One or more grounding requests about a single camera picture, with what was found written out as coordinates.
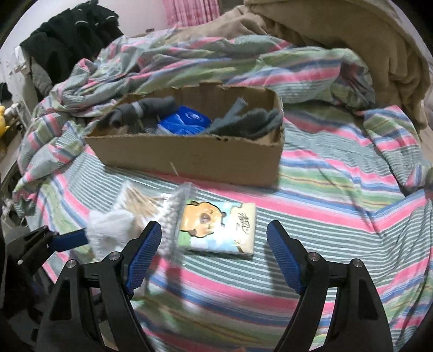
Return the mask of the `grey fuzzy gloves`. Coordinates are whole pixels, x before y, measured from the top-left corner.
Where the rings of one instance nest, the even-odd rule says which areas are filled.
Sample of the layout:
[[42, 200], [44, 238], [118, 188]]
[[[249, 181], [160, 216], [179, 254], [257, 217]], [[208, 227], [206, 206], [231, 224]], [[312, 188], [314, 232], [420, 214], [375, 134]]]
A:
[[224, 117], [216, 118], [201, 134], [258, 140], [282, 125], [280, 110], [254, 108], [242, 114], [247, 106], [244, 99], [238, 98]]

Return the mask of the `yellow plush toy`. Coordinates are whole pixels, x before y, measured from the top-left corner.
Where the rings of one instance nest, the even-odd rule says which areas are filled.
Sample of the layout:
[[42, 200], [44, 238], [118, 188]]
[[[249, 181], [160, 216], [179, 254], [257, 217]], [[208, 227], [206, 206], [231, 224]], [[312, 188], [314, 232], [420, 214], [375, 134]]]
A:
[[9, 126], [6, 124], [6, 119], [4, 114], [5, 110], [6, 108], [4, 106], [0, 106], [0, 137], [3, 137], [9, 128]]

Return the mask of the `brown cardboard box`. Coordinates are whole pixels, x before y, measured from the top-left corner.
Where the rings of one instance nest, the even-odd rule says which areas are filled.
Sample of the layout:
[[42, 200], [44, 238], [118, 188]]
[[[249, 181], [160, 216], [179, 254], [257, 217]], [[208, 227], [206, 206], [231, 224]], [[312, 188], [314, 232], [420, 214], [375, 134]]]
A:
[[[278, 95], [264, 87], [201, 82], [192, 86], [166, 87], [149, 93], [149, 97], [169, 96], [174, 97], [177, 104], [194, 109], [209, 119], [223, 117], [238, 98], [248, 103], [247, 110], [283, 110]], [[86, 136], [85, 142], [108, 167], [269, 187], [277, 179], [284, 129], [279, 127], [253, 141], [215, 135], [128, 134], [96, 127]]]

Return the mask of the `beige fleece blanket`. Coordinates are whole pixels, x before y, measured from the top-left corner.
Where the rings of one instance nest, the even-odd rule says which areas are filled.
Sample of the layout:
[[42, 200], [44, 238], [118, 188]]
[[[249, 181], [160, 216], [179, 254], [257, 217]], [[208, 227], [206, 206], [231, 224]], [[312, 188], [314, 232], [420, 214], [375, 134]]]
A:
[[245, 34], [349, 48], [367, 64], [379, 104], [400, 106], [419, 129], [429, 124], [424, 100], [432, 86], [432, 54], [392, 1], [245, 1], [212, 22], [181, 29], [169, 42]]

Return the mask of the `left pink curtain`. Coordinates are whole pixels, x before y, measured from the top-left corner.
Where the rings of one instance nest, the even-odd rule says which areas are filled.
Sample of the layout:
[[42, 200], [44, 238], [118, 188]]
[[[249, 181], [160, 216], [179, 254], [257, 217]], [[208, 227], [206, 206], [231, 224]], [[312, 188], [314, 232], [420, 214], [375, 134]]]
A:
[[198, 26], [220, 16], [217, 0], [163, 0], [169, 26]]

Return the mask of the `cotton swab bag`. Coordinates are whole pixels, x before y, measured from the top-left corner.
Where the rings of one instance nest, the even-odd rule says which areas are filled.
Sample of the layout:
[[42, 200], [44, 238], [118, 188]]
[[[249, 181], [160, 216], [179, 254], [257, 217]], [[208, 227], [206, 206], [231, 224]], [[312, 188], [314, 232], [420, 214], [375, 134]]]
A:
[[183, 254], [177, 245], [178, 230], [186, 202], [193, 193], [194, 186], [189, 182], [164, 191], [127, 180], [122, 185], [114, 209], [132, 213], [142, 228], [150, 221], [158, 222], [162, 228], [162, 240], [157, 253], [174, 264], [180, 264]]

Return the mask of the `black clothes pile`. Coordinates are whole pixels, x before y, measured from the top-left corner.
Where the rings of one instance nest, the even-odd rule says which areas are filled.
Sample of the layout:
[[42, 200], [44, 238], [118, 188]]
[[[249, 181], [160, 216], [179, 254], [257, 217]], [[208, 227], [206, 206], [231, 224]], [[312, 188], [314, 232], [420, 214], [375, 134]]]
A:
[[41, 24], [20, 44], [38, 96], [47, 96], [55, 84], [70, 76], [78, 61], [95, 60], [122, 35], [118, 14], [97, 1], [78, 4]]

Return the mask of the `blue tissue pack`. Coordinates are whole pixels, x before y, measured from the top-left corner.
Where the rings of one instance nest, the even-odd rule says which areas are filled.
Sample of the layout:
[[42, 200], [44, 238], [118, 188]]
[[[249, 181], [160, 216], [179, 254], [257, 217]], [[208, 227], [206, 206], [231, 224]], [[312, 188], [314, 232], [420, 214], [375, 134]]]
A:
[[181, 106], [174, 114], [167, 115], [157, 123], [156, 132], [161, 135], [188, 136], [202, 133], [211, 125], [205, 115]]

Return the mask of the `striped pastel duvet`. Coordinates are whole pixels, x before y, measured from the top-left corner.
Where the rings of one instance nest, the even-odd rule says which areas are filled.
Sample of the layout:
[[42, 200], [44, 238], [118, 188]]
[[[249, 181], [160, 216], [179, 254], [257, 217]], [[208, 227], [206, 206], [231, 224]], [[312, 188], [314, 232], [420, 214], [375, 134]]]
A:
[[[401, 351], [432, 307], [432, 164], [395, 105], [375, 102], [364, 61], [347, 48], [297, 47], [270, 36], [174, 31], [119, 37], [82, 59], [34, 109], [18, 153], [12, 198], [31, 228], [66, 233], [111, 210], [124, 183], [198, 202], [252, 202], [250, 258], [181, 253], [164, 243], [135, 313], [157, 351], [271, 351], [297, 305], [266, 240], [277, 220], [306, 249], [365, 263]], [[278, 109], [259, 141], [222, 136], [91, 140], [121, 100], [191, 92], [188, 105], [222, 117], [238, 98]]]

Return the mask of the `dark grey socks pair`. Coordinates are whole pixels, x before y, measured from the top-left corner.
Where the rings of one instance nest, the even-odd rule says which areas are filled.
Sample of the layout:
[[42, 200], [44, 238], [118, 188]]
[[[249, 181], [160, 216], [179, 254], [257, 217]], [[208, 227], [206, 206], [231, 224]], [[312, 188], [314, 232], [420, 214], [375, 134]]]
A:
[[139, 125], [155, 130], [160, 119], [174, 114], [178, 104], [174, 97], [145, 97], [132, 103], [122, 103], [102, 117], [98, 128], [121, 128]]

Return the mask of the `cartoon bear tissue pack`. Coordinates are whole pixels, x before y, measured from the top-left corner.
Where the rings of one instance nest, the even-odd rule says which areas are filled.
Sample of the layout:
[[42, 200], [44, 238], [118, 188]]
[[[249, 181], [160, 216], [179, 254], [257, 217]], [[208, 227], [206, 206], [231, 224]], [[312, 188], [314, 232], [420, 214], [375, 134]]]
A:
[[178, 227], [178, 247], [249, 257], [254, 254], [255, 222], [252, 202], [189, 200]]

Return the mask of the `white socks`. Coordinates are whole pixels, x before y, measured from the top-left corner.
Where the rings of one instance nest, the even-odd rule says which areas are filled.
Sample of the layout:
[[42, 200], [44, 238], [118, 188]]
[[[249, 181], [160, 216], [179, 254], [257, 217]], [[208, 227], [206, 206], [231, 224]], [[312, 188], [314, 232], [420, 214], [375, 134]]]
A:
[[96, 260], [103, 260], [111, 252], [121, 252], [139, 234], [136, 217], [127, 210], [90, 211], [86, 236]]

